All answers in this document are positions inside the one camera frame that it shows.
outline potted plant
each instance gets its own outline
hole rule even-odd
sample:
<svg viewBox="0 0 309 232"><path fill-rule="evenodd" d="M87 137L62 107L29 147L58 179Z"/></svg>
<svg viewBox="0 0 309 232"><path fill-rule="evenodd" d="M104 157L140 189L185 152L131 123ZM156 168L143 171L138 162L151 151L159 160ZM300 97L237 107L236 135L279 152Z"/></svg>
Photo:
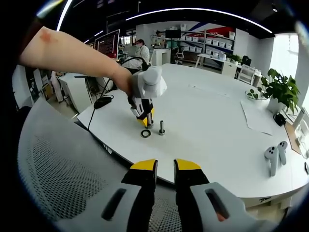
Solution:
<svg viewBox="0 0 309 232"><path fill-rule="evenodd" d="M239 55L227 54L226 57L229 58L231 63L236 65L242 61Z"/></svg>
<svg viewBox="0 0 309 232"><path fill-rule="evenodd" d="M296 106L298 104L299 90L296 81L291 76L281 75L275 69L269 69L267 74L272 78L272 81L270 82L265 77L262 77L263 88L257 88L261 96L270 99L267 109L274 114L279 113L284 107L287 107L286 111L289 109L293 113L294 109L298 111ZM250 89L247 95L255 99L258 97L253 89Z"/></svg>

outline white round table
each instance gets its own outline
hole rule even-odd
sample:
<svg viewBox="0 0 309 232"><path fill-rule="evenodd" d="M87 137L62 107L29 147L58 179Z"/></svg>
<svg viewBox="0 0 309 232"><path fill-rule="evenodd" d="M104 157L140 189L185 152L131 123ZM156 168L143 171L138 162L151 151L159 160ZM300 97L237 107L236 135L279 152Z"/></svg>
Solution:
<svg viewBox="0 0 309 232"><path fill-rule="evenodd" d="M301 155L286 150L287 164L279 164L277 174L269 175L265 150L281 141L289 141L284 127L279 127L267 101L247 99L252 88L221 74L186 66L162 66L168 89L153 99L154 127L149 138L142 138L144 127L133 116L126 94L116 90L113 101L95 111L90 131L124 159L136 163L158 160L157 176L173 183L173 160L198 164L210 182L218 182L236 196L254 199L254 204L271 200L304 186L308 175ZM260 108L270 119L272 135L248 128L241 102ZM93 107L78 119L88 126ZM158 134L160 120L165 135Z"/></svg>

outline washer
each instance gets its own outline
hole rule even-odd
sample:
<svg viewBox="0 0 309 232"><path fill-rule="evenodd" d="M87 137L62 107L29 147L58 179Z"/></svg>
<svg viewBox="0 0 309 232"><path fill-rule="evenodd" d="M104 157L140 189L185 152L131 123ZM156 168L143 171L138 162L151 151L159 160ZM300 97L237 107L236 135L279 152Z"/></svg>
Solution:
<svg viewBox="0 0 309 232"><path fill-rule="evenodd" d="M151 131L150 130L142 130L140 135L143 138L148 138L151 135Z"/></svg>

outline white vr controller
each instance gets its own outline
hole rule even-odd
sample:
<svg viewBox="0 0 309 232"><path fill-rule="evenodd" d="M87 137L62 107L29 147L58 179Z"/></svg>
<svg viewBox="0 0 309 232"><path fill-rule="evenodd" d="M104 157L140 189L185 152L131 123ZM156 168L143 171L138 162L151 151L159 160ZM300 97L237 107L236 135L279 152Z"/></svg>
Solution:
<svg viewBox="0 0 309 232"><path fill-rule="evenodd" d="M270 160L270 176L275 176L276 174L279 157L282 165L286 164L285 150L287 146L288 143L283 141L277 147L271 146L266 150L264 156Z"/></svg>

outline black ceiling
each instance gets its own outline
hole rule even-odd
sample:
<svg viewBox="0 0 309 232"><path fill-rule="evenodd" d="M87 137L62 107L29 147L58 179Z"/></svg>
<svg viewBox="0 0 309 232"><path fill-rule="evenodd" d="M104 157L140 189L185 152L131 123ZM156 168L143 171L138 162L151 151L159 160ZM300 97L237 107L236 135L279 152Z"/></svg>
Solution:
<svg viewBox="0 0 309 232"><path fill-rule="evenodd" d="M142 13L180 7L207 8L232 13L261 24L276 33L294 30L294 20L288 16L281 0L232 0L232 1L186 1L179 0L73 0L63 20L61 31L64 31L81 41L93 37L97 32L104 30L106 25L109 31L135 28L139 24L164 21L198 21L215 23L223 26L238 28L249 32L257 38L272 37L273 34L245 20L220 13L181 10L149 14L136 19L125 21L126 18ZM278 9L272 10L272 3ZM52 12L47 21L48 26L56 29L65 2Z"/></svg>

